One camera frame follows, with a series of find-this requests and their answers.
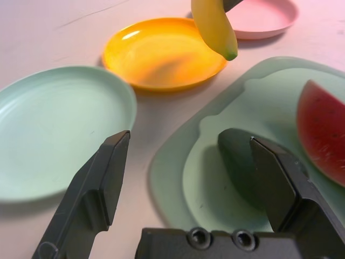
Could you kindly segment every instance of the yellow banana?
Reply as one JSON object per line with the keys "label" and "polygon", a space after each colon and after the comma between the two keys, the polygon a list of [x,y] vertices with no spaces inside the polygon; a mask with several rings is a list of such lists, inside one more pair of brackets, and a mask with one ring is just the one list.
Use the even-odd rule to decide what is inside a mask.
{"label": "yellow banana", "polygon": [[226,60],[237,57],[237,39],[225,14],[223,0],[191,0],[192,15],[209,48]]}

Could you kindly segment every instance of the red watermelon flesh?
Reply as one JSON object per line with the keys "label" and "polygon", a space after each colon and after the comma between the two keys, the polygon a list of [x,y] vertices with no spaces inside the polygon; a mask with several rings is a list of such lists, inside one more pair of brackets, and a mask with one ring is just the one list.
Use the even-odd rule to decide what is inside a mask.
{"label": "red watermelon flesh", "polygon": [[297,130],[312,162],[345,186],[345,104],[308,81],[298,102]]}

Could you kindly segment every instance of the white table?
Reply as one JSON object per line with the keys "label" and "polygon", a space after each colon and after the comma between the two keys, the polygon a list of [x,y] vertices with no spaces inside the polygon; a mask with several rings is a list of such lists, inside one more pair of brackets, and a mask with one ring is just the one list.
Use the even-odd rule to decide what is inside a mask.
{"label": "white table", "polygon": [[[133,259],[143,227],[163,227],[147,187],[148,166],[166,139],[251,66],[273,56],[296,56],[345,71],[345,2],[295,0],[298,22],[282,37],[239,44],[238,58],[208,87],[163,96],[137,96],[118,209],[100,233],[90,258]],[[53,67],[99,65],[112,34],[135,22],[185,17],[190,0],[3,0],[0,2],[0,88]],[[61,195],[21,205],[0,205],[1,258],[30,258]]]}

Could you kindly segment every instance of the cutting board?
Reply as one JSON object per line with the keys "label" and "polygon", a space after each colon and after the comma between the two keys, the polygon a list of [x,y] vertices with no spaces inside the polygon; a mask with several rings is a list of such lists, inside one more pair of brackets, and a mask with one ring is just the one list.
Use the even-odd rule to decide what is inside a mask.
{"label": "cutting board", "polygon": [[272,231],[265,213],[237,193],[224,168],[217,136],[230,127],[287,147],[307,167],[310,179],[345,224],[345,188],[314,167],[296,134],[297,101],[309,79],[338,95],[340,88],[345,89],[345,74],[333,68],[291,57],[270,58],[247,71],[167,140],[153,159],[149,183],[168,225],[186,230],[202,226]]}

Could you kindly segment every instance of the screw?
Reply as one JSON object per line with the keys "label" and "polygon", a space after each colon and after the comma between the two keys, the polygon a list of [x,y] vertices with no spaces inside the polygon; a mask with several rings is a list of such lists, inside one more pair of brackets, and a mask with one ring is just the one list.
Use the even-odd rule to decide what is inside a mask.
{"label": "screw", "polygon": [[232,233],[235,245],[244,251],[254,251],[256,248],[255,237],[247,230],[236,230]]}
{"label": "screw", "polygon": [[203,228],[193,228],[187,233],[188,243],[198,250],[205,250],[211,245],[211,234]]}

